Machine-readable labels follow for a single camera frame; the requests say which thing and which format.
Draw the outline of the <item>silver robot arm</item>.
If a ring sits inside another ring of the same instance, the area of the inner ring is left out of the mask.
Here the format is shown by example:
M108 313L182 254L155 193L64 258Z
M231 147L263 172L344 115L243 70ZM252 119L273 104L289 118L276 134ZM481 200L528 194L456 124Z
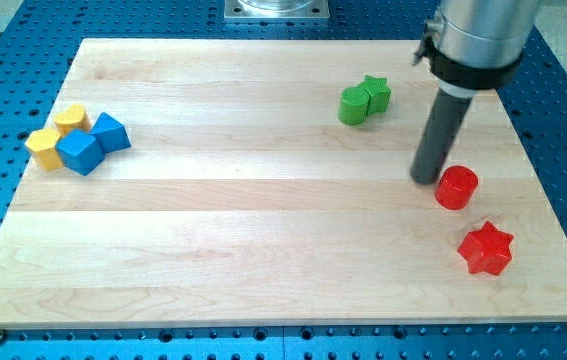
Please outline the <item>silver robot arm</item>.
M502 87L520 66L539 8L539 0L442 0L412 63L427 59L440 89L456 98Z

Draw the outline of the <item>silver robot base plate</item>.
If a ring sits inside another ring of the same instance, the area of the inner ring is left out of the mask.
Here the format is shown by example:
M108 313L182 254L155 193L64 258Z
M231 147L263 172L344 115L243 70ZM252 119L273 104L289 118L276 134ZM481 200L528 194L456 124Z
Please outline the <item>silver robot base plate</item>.
M328 0L225 0L226 20L327 19Z

